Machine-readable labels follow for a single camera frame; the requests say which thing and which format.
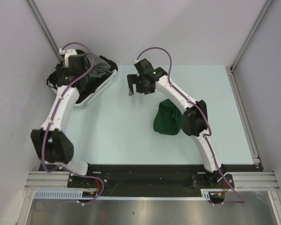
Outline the black t shirt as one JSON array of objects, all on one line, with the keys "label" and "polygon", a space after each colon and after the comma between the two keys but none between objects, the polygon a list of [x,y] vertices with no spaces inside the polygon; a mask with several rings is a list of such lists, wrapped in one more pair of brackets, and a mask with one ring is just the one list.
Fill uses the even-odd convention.
[{"label": "black t shirt", "polygon": [[[88,53],[83,50],[76,49],[78,54],[86,54],[87,55],[87,70],[91,67],[91,63],[94,63],[94,59],[92,60]],[[100,55],[100,58],[104,59],[110,66],[111,70],[118,70],[118,66],[114,61],[107,59],[106,57]],[[72,81],[66,81],[62,75],[63,65],[61,63],[57,64],[55,67],[55,71],[49,75],[46,81],[46,85],[50,87],[52,90],[57,90],[58,87],[63,85],[69,85]],[[76,103],[80,103],[86,97],[88,97],[91,93],[95,92],[96,88],[102,84],[109,76],[103,76],[101,78],[87,78],[84,76],[78,82],[73,84],[73,87],[76,87],[79,92],[79,98]]]}]

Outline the green t shirt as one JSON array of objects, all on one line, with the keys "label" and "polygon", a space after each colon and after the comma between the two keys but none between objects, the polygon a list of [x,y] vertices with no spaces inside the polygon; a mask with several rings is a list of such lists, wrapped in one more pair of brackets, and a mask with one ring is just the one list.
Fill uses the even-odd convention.
[{"label": "green t shirt", "polygon": [[176,105],[166,99],[160,102],[153,122],[153,130],[163,135],[177,135],[181,130],[182,113]]}]

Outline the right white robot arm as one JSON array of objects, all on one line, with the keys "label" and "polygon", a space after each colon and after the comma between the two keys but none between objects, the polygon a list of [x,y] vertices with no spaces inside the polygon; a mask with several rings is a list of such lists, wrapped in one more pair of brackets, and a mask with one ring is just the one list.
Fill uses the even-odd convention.
[{"label": "right white robot arm", "polygon": [[135,85],[138,93],[146,95],[157,90],[172,101],[182,113],[183,132],[195,142],[203,159],[204,168],[210,173],[207,175],[207,184],[212,188],[218,188],[227,172],[210,141],[212,132],[207,119],[206,103],[187,95],[163,68],[153,68],[147,59],[136,60],[134,66],[137,74],[127,75],[129,95],[134,94]]}]

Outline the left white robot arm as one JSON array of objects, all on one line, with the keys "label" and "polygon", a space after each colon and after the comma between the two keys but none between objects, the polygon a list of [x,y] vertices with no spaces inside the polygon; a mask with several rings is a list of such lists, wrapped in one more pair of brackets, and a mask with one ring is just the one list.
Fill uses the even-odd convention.
[{"label": "left white robot arm", "polygon": [[85,76],[92,69],[87,53],[80,50],[62,50],[63,61],[56,66],[52,77],[56,83],[52,88],[56,98],[41,128],[33,129],[30,137],[42,166],[48,173],[49,167],[65,169],[78,175],[78,182],[83,187],[90,187],[94,175],[87,172],[88,164],[75,155],[74,145],[65,134],[69,116],[85,90]]}]

